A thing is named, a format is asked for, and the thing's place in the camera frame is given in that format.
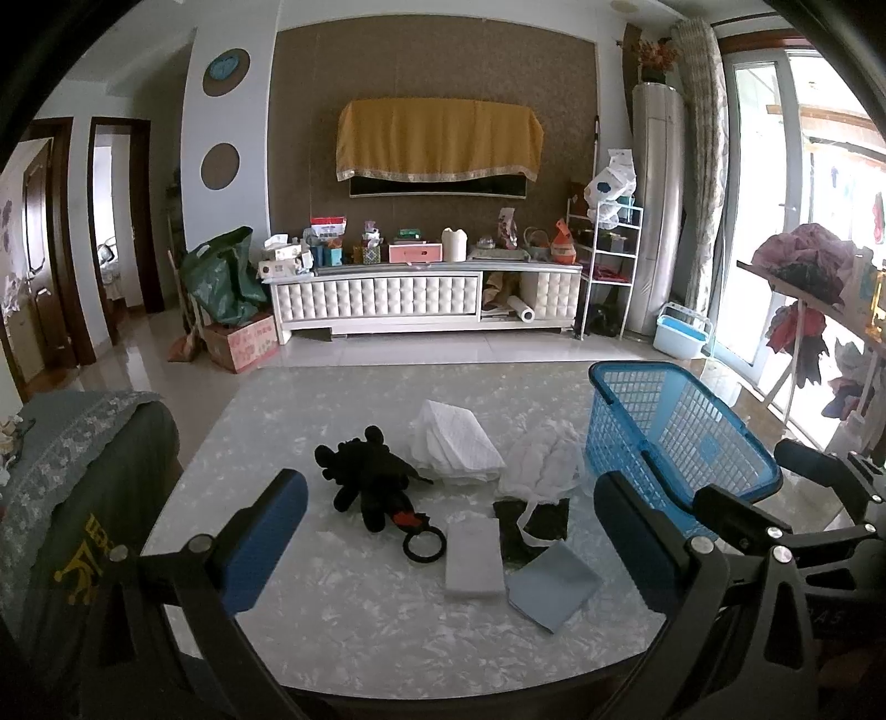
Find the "round blue wall decoration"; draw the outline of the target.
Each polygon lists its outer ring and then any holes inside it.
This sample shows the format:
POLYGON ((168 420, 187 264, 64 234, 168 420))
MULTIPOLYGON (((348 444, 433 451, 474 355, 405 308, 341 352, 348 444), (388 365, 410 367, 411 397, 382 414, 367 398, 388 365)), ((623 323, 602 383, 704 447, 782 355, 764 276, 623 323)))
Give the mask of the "round blue wall decoration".
POLYGON ((245 80, 251 67, 251 55, 243 48, 232 48, 215 57, 204 71, 204 94, 209 97, 228 95, 245 80))

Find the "pink cardboard box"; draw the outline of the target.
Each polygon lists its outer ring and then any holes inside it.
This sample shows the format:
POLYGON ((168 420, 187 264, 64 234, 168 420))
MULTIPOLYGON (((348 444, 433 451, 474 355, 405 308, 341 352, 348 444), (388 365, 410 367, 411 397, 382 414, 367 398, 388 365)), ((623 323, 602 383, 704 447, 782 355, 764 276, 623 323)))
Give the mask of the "pink cardboard box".
POLYGON ((203 328, 203 341, 210 360, 232 373, 245 372, 279 349, 275 318, 267 312, 240 327, 213 322, 203 328))

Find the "blue plastic laundry basket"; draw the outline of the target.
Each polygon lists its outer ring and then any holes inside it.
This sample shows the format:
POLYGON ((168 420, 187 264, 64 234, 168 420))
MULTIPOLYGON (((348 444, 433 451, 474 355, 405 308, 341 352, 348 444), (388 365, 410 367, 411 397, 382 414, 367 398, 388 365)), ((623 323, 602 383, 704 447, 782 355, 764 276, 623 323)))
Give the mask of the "blue plastic laundry basket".
POLYGON ((692 514, 701 487, 763 501, 781 468, 745 423, 700 379, 667 362, 597 362, 584 460, 597 479, 619 471, 686 537, 707 534, 692 514))

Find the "wall mounted television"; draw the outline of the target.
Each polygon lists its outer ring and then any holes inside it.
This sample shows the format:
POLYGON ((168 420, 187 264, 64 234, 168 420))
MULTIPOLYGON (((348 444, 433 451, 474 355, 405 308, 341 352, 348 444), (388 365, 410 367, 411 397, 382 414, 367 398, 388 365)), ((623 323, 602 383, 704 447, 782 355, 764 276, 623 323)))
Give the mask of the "wall mounted television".
POLYGON ((350 178, 348 195, 369 197, 478 197, 524 199, 529 180, 521 174, 454 180, 453 182, 400 182, 356 176, 350 178))

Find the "white quilted towel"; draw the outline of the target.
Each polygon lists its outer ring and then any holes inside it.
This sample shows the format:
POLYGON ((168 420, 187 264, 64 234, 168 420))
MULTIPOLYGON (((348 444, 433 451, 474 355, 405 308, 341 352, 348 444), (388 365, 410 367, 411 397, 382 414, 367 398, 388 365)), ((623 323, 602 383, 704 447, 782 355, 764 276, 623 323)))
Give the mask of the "white quilted towel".
POLYGON ((449 483, 497 480, 504 460, 467 408, 425 400, 410 426, 409 453, 435 479, 449 483))

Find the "green plastic bag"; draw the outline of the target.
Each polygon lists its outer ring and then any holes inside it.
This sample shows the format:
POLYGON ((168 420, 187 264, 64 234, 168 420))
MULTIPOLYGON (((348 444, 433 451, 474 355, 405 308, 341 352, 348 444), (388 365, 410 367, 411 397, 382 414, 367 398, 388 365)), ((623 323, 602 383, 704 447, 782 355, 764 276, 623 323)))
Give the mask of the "green plastic bag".
POLYGON ((270 305, 266 286, 249 260, 251 227, 201 243, 183 258, 180 277, 198 306, 221 326, 239 327, 270 305))

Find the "white fluffy cloth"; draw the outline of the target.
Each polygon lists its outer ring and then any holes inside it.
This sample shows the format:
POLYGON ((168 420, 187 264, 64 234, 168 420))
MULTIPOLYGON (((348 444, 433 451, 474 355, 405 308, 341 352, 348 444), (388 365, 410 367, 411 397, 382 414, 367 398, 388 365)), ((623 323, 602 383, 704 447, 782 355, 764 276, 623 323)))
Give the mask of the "white fluffy cloth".
POLYGON ((578 485, 581 438, 568 420, 544 420, 521 435, 504 458, 497 493, 554 504, 578 485))

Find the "drying rack with clothes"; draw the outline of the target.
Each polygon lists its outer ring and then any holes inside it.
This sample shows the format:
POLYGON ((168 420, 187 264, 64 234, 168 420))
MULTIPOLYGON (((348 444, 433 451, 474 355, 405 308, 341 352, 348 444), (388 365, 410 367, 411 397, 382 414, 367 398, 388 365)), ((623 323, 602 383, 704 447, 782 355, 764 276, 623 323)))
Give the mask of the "drying rack with clothes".
POLYGON ((790 358, 782 381, 792 392, 821 385, 821 358, 830 357, 838 377, 827 383, 823 415, 857 421, 862 447, 873 447, 884 430, 884 271, 874 252, 802 224, 764 240, 738 267, 789 301, 763 335, 770 351, 790 358))

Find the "dark chair with lace cover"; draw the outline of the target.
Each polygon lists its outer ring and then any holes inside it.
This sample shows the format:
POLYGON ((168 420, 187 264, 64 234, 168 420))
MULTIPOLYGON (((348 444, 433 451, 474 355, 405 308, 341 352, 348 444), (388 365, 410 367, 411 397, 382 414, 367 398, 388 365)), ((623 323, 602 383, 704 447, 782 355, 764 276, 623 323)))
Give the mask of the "dark chair with lace cover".
POLYGON ((2 618, 24 654, 75 644, 112 549, 143 548, 180 474, 158 394, 36 394, 2 491, 2 618))

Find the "grey towel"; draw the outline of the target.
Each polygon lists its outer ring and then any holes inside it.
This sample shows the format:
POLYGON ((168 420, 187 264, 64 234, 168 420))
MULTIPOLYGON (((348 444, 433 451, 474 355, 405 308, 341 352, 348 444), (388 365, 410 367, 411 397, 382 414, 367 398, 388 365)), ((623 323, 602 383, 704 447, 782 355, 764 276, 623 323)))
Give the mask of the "grey towel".
POLYGON ((506 591, 500 528, 494 517, 467 517, 447 527, 445 591, 461 599, 488 599, 506 591))

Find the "light blue cloth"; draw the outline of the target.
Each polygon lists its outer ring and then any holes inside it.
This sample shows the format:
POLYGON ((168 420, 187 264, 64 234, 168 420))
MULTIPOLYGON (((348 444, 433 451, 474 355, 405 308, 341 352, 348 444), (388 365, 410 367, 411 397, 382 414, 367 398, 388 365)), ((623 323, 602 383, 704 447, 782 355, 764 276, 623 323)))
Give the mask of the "light blue cloth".
POLYGON ((601 586, 601 576, 563 542, 506 579, 509 604, 551 635, 601 586))

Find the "white standing air conditioner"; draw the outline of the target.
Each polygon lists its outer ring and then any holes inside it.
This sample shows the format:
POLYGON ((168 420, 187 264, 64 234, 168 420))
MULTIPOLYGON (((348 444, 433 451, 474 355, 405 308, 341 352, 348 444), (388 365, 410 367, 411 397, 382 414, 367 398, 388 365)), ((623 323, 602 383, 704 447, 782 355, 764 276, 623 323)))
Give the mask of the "white standing air conditioner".
POLYGON ((655 334, 656 316, 670 299, 679 248, 685 180, 685 104, 661 83, 632 90, 635 199, 643 208, 637 270, 626 328, 655 334))

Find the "black cloth with white strap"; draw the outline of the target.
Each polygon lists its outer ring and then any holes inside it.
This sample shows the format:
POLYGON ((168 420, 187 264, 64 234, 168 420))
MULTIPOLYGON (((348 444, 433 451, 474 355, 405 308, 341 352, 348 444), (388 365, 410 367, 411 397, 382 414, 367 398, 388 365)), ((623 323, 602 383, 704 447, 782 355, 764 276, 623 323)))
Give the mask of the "black cloth with white strap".
POLYGON ((568 538, 569 500, 539 504, 527 513, 525 501, 506 498, 493 504, 500 528, 500 552, 509 567, 523 567, 555 542, 568 538))

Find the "black plush toy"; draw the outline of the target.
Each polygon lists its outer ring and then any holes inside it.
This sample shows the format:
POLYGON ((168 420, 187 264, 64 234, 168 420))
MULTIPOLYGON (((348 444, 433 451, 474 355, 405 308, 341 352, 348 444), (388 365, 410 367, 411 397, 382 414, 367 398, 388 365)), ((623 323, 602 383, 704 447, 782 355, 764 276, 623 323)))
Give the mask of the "black plush toy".
POLYGON ((333 498, 336 512, 348 513, 359 502, 360 516, 369 532, 382 532, 388 522, 405 534, 430 527, 428 516, 416 512, 407 495, 412 481, 430 480, 422 479, 413 465, 390 451, 377 426, 368 426, 362 438, 339 443, 336 450, 317 445, 314 459, 321 476, 339 487, 333 498))

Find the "white tufted tv cabinet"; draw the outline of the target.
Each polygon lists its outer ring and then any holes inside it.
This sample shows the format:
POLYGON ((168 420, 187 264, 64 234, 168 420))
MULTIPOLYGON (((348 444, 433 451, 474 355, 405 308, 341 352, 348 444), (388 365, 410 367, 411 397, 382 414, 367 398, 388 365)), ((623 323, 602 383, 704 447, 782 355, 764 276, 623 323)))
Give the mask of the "white tufted tv cabinet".
POLYGON ((560 330, 574 327, 578 265, 530 261, 338 265, 295 275, 285 263, 260 265, 278 341, 297 332, 333 336, 560 330), (518 296, 534 309, 519 321, 506 305, 518 296))

